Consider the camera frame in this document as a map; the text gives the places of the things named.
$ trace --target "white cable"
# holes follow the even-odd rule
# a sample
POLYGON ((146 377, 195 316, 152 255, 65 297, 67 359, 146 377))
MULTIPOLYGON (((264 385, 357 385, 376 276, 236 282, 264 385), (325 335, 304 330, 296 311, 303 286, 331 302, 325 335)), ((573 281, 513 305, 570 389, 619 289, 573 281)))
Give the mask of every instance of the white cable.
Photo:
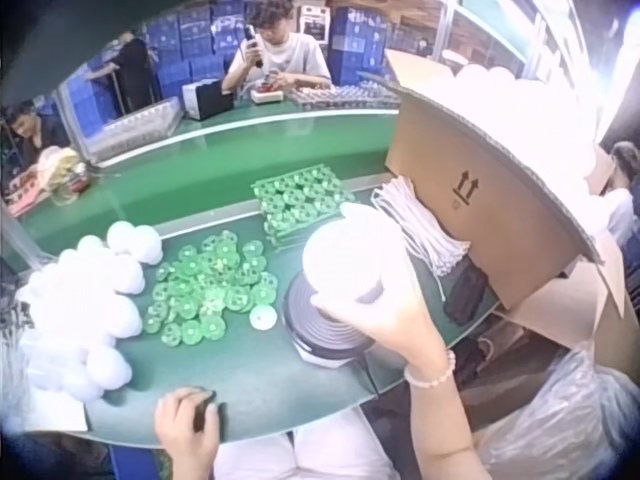
POLYGON ((440 228, 437 218, 416 198, 408 178, 394 178, 374 190, 371 201, 402 227, 407 249, 427 264, 444 298, 438 277, 451 271, 469 251, 471 243, 451 238, 440 228))

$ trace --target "black shirt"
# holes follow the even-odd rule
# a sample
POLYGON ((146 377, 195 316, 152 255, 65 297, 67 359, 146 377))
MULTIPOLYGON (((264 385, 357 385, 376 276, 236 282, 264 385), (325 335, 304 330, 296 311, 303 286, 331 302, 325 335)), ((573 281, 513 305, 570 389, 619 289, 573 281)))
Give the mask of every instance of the black shirt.
POLYGON ((120 67, 118 73, 132 111, 151 105, 151 68, 147 46, 139 38, 125 43, 111 62, 120 67))
POLYGON ((60 119, 54 115, 38 115, 40 117, 40 148, 33 144, 33 139, 25 138, 22 146, 22 164, 28 169, 38 161, 40 152, 47 147, 60 148, 71 145, 67 132, 60 119))

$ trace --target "white bracelet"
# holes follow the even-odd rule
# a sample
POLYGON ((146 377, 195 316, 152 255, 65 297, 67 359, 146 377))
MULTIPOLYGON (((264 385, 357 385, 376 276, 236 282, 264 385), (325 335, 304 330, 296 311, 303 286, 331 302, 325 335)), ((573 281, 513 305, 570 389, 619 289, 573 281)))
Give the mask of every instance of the white bracelet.
POLYGON ((440 378, 438 378, 436 380, 433 380, 431 382, 421 382, 420 380, 416 380, 409 373, 409 365, 407 365, 404 368, 404 378, 407 380, 407 382, 409 382, 414 387, 419 387, 419 388, 437 387, 438 385, 446 382, 449 379, 449 377, 453 375, 453 371, 456 368, 456 355, 455 355, 455 353, 453 353, 453 351, 449 350, 447 352, 447 357, 449 357, 449 368, 447 368, 447 371, 444 372, 444 374, 440 378))

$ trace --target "hand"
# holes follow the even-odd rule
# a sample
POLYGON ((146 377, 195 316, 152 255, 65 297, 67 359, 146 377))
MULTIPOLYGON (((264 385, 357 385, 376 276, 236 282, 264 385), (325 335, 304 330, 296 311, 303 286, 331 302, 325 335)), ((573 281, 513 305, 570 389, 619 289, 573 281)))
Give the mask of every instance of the hand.
POLYGON ((194 431, 197 409, 212 392, 181 388, 160 399, 154 426, 163 448, 173 460, 174 480, 205 480, 220 446, 220 421, 214 403, 205 409, 204 428, 194 431))
POLYGON ((296 86, 296 75, 293 73, 278 72, 273 76, 271 88, 275 90, 290 90, 296 86))
POLYGON ((259 60, 262 59, 262 49, 258 47, 258 43, 254 40, 244 52, 244 64, 247 68, 251 69, 256 66, 259 60))
POLYGON ((368 305, 320 294, 313 296, 311 303, 399 353, 409 363, 441 374, 441 368, 447 367, 446 346, 427 310, 402 230, 372 207, 346 203, 341 210, 347 221, 359 222, 360 228, 372 232, 371 241, 378 243, 384 290, 368 305))

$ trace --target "open cardboard box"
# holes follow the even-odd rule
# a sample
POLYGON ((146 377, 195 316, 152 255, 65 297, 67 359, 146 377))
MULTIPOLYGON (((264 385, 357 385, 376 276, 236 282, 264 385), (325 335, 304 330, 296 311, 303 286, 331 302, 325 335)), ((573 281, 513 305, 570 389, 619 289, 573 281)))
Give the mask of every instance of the open cardboard box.
MULTIPOLYGON (((594 243, 510 151, 419 93, 428 94, 430 82, 449 75, 441 66, 402 52, 385 53, 400 85, 368 78, 396 92, 402 102, 388 168, 413 181, 417 197, 445 230, 472 242, 469 255, 487 274, 502 314, 550 345, 546 355, 525 346, 519 357, 506 357, 483 371, 480 381, 462 392, 472 423, 495 421, 528 403, 546 380, 555 353, 590 339, 598 364, 640 384, 640 329, 613 238, 604 233, 594 243), (564 272, 568 278, 561 278, 564 272)), ((601 191, 610 168, 602 156, 587 179, 591 190, 601 191)))

